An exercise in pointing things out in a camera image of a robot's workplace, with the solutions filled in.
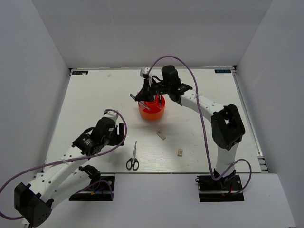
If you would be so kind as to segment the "green gel pen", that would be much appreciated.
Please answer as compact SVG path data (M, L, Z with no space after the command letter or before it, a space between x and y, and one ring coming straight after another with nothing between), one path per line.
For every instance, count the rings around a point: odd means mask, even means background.
M159 95L159 107L162 108L162 96Z

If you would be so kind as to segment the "blue ballpoint pen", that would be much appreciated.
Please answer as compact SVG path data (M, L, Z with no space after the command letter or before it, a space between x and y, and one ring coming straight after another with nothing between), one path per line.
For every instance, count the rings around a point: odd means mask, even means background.
M138 101L137 103L138 103L139 107L140 107L142 110L151 111L151 109L145 104L145 102L143 102L143 101Z

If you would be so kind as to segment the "black handled scissors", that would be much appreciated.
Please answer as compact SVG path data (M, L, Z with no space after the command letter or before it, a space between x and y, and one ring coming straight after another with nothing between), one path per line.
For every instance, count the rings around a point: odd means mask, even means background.
M128 171L137 171L139 169L139 161L136 158L137 141L134 144L133 156L126 162L126 168Z

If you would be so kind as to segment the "white rectangular eraser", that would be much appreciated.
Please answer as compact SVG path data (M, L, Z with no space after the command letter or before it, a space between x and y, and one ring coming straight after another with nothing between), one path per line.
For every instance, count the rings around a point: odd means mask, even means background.
M160 132L160 131L157 131L157 135L164 141L166 139L166 136Z

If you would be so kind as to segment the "beige barcode eraser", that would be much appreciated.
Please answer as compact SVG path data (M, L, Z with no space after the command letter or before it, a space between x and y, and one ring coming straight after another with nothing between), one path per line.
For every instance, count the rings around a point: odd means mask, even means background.
M178 157L182 157L182 155L183 155L183 150L182 150L182 149L178 149L178 154L177 154L177 156L178 156Z

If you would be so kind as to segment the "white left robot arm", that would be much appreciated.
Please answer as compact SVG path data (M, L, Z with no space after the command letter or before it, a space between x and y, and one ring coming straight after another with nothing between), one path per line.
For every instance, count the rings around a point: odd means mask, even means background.
M95 127L86 129L61 158L41 176L14 189L14 207L34 228L43 224L60 202L86 186L94 190L100 185L101 173L87 164L89 156L105 146L123 145L124 125L117 124L118 114L106 112Z

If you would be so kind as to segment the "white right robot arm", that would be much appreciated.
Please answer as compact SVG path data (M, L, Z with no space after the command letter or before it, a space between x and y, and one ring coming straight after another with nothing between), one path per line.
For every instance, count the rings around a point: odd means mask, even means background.
M207 119L211 123L212 139L218 147L217 163L210 171L215 185L226 189L235 176L236 150L245 134L238 108L233 104L217 104L199 95L194 88L181 82L177 69L172 65L161 69L162 79L151 75L150 71L148 67L141 69L143 87L134 100L147 105L162 95L168 95L173 102L197 112L201 120Z

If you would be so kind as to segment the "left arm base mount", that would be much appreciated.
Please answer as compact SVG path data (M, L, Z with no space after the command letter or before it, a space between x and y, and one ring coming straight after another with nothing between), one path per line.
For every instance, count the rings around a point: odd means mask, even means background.
M101 176L100 180L105 182L97 183L85 190L73 194L69 201L87 201L87 202L110 202L114 199L115 175Z

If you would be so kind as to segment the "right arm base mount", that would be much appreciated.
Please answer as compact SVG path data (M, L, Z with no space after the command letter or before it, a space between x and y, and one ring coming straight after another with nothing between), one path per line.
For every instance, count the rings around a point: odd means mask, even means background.
M215 182L211 176L197 176L200 202L243 202L242 183L239 175L234 176L226 184Z

